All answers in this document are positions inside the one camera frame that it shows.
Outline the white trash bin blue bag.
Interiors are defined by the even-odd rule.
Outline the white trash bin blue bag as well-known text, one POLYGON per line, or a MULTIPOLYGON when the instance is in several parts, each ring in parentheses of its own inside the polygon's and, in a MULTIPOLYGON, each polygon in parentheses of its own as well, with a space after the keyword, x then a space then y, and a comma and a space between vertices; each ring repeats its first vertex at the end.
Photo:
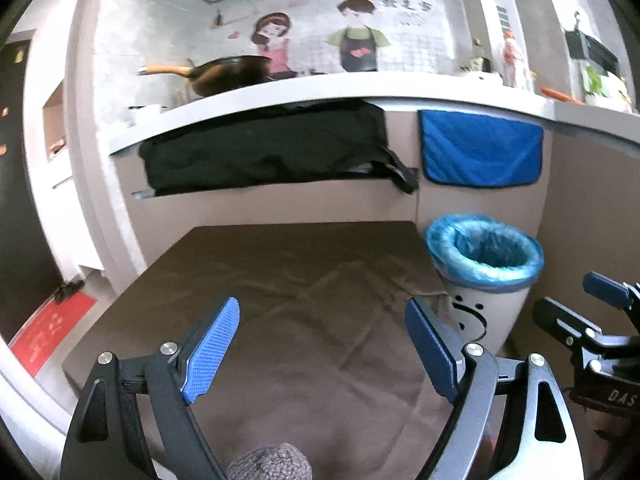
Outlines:
POLYGON ((498 352, 544 268, 540 244, 482 214, 437 218, 425 231, 425 243, 463 340, 498 352))

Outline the white kitchen countertop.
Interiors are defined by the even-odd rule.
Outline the white kitchen countertop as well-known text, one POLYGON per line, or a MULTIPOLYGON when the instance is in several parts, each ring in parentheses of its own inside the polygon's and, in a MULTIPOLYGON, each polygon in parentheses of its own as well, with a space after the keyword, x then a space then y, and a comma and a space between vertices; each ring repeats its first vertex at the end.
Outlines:
POLYGON ((390 110, 418 110, 427 105, 489 110, 521 117, 570 136, 600 136, 601 142, 639 155, 639 117, 588 105, 562 103, 469 77, 409 73, 353 73, 308 76, 256 84, 199 99, 128 127, 102 134, 102 151, 124 154, 142 141, 203 120, 247 110, 314 101, 364 99, 390 110))

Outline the red floor mat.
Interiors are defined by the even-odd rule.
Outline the red floor mat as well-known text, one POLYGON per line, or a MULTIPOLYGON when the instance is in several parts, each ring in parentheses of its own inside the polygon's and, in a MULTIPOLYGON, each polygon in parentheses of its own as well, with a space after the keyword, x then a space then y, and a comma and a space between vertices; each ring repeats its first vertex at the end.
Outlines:
POLYGON ((93 296, 76 292, 59 304, 50 299, 32 315, 9 343, 30 376, 37 376, 54 350, 95 304, 93 296))

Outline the black shoes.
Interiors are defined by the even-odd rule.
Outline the black shoes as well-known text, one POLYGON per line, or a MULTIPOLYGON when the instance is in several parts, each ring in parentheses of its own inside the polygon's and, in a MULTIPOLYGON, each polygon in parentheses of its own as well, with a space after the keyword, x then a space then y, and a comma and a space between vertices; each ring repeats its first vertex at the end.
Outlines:
POLYGON ((53 294, 55 303, 62 304, 62 302, 69 300, 80 292, 85 287, 85 284, 84 280, 73 280, 61 285, 53 294))

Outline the black refrigerator door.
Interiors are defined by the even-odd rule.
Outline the black refrigerator door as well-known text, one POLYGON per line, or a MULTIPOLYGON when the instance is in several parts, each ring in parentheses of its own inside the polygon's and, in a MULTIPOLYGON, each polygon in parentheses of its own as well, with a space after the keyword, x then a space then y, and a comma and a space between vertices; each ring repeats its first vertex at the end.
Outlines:
POLYGON ((1 49, 0 325, 6 342, 62 285, 26 166, 23 98, 29 48, 23 40, 1 49))

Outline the grey knitted glove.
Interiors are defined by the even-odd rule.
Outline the grey knitted glove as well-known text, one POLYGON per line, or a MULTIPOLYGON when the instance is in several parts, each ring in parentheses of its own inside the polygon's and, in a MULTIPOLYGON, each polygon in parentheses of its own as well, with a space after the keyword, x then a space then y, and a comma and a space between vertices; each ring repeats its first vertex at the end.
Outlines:
POLYGON ((256 448, 238 458, 229 465, 226 475, 239 480, 311 480, 312 470, 298 448, 282 443, 256 448))

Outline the green plant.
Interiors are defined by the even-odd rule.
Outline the green plant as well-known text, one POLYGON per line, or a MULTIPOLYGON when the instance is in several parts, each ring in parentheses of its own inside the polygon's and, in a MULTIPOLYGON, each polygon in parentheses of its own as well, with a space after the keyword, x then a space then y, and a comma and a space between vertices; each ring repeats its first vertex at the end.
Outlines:
POLYGON ((622 113, 634 110, 625 81, 613 73, 602 75, 587 63, 582 69, 582 84, 587 104, 622 113))

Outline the blue towel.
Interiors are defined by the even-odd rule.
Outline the blue towel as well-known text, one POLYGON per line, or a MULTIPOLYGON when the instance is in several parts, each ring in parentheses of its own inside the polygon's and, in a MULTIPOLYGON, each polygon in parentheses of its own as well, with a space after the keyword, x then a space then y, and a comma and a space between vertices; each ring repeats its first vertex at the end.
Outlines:
POLYGON ((449 110, 421 110, 418 117, 427 180, 459 188, 516 188, 539 180, 541 126, 449 110))

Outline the orange carrot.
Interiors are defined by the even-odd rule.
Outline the orange carrot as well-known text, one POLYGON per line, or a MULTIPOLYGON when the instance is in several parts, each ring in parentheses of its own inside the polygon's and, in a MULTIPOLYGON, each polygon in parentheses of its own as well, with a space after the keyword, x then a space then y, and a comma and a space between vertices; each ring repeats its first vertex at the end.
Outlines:
POLYGON ((541 87, 540 88, 540 92, 544 96, 548 96, 548 98, 557 100, 559 102, 577 104, 577 105, 584 105, 584 102, 579 101, 578 99, 574 99, 572 96, 569 96, 566 93, 563 93, 561 91, 554 90, 554 89, 551 89, 551 88, 548 88, 548 87, 541 87))

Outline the brown table cloth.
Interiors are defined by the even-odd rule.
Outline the brown table cloth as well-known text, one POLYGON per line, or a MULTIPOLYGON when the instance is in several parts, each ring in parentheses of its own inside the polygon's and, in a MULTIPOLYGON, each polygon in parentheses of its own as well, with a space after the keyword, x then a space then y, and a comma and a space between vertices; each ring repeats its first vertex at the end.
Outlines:
POLYGON ((317 479, 412 479, 450 407, 404 312, 443 292, 409 221, 200 226, 112 303, 63 370, 80 388, 101 352, 145 356, 231 296, 239 328, 193 404, 219 463, 289 443, 317 479))

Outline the orange-capped bottle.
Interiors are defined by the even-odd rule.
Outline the orange-capped bottle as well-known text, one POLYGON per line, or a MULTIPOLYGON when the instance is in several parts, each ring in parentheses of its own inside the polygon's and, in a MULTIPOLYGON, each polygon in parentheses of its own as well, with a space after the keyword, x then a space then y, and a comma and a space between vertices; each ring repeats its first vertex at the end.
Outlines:
POLYGON ((526 87, 526 69, 518 42, 510 30, 506 30, 503 37, 503 67, 506 85, 511 88, 524 89, 526 87))

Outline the black hanging cloth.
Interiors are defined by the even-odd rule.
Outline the black hanging cloth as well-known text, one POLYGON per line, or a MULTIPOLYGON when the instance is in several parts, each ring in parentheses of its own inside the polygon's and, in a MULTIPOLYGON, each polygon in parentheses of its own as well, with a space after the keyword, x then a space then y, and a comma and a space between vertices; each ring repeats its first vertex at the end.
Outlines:
POLYGON ((416 170, 390 149, 385 114, 363 100, 281 105, 203 120, 140 144, 159 196, 331 180, 390 180, 416 192, 416 170))

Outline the black wall rack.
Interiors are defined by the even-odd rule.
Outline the black wall rack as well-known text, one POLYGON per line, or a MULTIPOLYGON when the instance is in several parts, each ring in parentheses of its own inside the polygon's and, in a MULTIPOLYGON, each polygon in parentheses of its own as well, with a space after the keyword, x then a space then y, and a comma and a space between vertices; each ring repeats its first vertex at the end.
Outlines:
POLYGON ((570 58, 596 63, 605 73, 620 76, 620 62, 617 56, 599 40, 579 29, 567 30, 564 35, 570 58))

